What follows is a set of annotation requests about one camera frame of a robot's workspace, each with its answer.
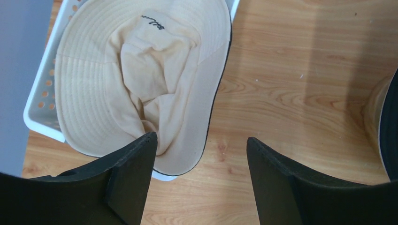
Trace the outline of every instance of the black trim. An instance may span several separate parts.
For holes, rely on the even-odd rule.
[[[380,119],[380,152],[390,180],[398,179],[398,70],[388,88]]]

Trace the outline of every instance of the fabric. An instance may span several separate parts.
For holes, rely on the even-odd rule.
[[[154,169],[200,160],[230,46],[225,0],[89,0],[61,38],[55,101],[66,141],[102,157],[155,131]]]

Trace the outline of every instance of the wooden floor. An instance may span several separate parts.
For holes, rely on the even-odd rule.
[[[142,224],[259,224],[250,136],[320,172],[387,182],[362,111],[397,69],[397,12],[397,0],[241,0],[205,154],[172,182],[152,180]],[[32,132],[23,176],[91,160]]]

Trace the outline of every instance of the wooden surface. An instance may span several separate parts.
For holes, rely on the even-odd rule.
[[[241,0],[205,154],[175,181],[152,180],[142,224],[259,224],[250,136],[320,172],[387,182],[362,114],[397,69],[397,12],[396,0]],[[91,160],[32,132],[23,176]]]

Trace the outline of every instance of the white plastic basket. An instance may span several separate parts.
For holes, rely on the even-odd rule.
[[[55,109],[55,55],[62,33],[69,23],[69,20],[86,1],[87,0],[64,0],[62,2],[23,112],[23,120],[29,129],[60,142],[65,142],[65,137],[61,132],[57,111]],[[239,0],[226,0],[226,2],[233,20],[239,5]],[[176,178],[165,176],[155,171],[152,173],[152,177],[162,181],[170,181]]]

